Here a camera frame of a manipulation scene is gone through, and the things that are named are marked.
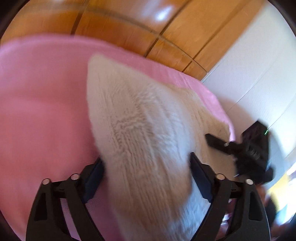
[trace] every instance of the screw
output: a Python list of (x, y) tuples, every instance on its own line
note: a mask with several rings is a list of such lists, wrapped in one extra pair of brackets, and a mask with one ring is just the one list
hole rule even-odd
[(219, 180), (224, 180), (225, 176), (223, 174), (217, 174), (216, 178), (219, 179)]
[(73, 175), (71, 176), (71, 179), (72, 179), (72, 180), (77, 180), (77, 179), (79, 179), (79, 178), (80, 178), (80, 175), (77, 174), (77, 173), (75, 173), (75, 174), (73, 174)]
[(46, 184), (49, 184), (50, 183), (50, 179), (49, 178), (45, 178), (43, 181), (42, 181), (42, 184), (43, 185), (46, 185)]
[(249, 185), (253, 185), (253, 183), (254, 183), (251, 179), (246, 179), (245, 182), (246, 182), (246, 184), (249, 184)]

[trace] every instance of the white fluffy cloth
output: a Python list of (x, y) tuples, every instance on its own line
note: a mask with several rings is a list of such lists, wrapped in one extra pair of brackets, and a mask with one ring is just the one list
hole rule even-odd
[(161, 84), (101, 55), (89, 62), (87, 100), (125, 240), (190, 240), (209, 203), (193, 181), (189, 154), (233, 177), (232, 160), (210, 149), (204, 137), (228, 140), (228, 126), (195, 92)]

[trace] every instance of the silver screw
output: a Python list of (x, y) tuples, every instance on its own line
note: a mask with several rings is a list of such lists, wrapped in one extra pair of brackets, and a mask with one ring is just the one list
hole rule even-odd
[(50, 179), (49, 178), (45, 178), (43, 181), (42, 181), (42, 184), (43, 185), (46, 185), (46, 184), (49, 184), (50, 183)]
[(246, 179), (245, 182), (246, 182), (246, 184), (249, 184), (249, 185), (253, 185), (253, 183), (254, 183), (251, 179)]
[(219, 174), (216, 175), (216, 178), (219, 179), (219, 180), (224, 180), (225, 176), (223, 174), (219, 173)]
[(77, 174), (77, 173), (75, 173), (75, 174), (73, 174), (73, 175), (71, 176), (71, 179), (72, 179), (72, 180), (77, 180), (77, 179), (79, 179), (79, 178), (80, 178), (80, 175)]

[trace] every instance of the pink fabric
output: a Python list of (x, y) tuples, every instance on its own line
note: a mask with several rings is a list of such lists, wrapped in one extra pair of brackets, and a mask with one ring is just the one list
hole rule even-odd
[[(234, 129), (217, 98), (196, 79), (109, 43), (43, 35), (0, 48), (0, 210), (22, 239), (41, 181), (64, 180), (97, 156), (86, 103), (88, 60), (94, 53), (153, 79), (194, 90), (210, 112)], [(106, 241), (122, 240), (110, 211), (106, 181), (87, 204)], [(63, 210), (67, 213), (65, 203)], [(67, 216), (73, 237), (75, 229)]]

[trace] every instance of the white wall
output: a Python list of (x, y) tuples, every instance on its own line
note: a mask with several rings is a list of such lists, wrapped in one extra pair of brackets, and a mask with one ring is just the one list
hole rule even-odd
[(275, 7), (266, 3), (203, 83), (233, 121), (237, 139), (259, 119), (278, 142), (280, 165), (296, 161), (296, 37)]

